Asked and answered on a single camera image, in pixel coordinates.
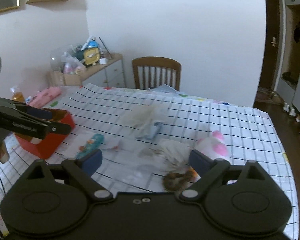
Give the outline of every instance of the red box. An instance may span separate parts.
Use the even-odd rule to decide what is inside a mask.
[[[72,129],[74,129],[75,124],[70,112],[60,109],[43,109],[52,112],[53,117],[50,121],[66,123],[69,124]],[[33,144],[31,143],[33,137],[17,133],[15,135],[18,142],[24,150],[44,160],[48,159],[55,152],[58,146],[64,141],[64,139],[68,136],[63,134],[50,133],[40,143]]]

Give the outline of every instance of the dark brown floor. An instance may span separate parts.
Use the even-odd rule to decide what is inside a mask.
[[[282,111],[282,106],[255,102],[254,107],[267,112],[270,115],[286,151],[297,187],[300,219],[300,124],[297,123],[294,118]]]

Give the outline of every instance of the plastic bottle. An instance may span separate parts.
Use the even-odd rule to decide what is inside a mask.
[[[25,98],[17,86],[10,88],[10,90],[13,93],[12,100],[23,103],[25,102]]]

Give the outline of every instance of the door handle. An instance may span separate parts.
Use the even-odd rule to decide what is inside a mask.
[[[277,45],[277,38],[273,37],[271,43],[272,43],[272,46],[275,47]]]

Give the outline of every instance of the wooden chair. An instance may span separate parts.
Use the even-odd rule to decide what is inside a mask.
[[[179,62],[165,57],[140,57],[132,61],[132,66],[136,89],[156,88],[166,84],[179,91],[181,75]]]

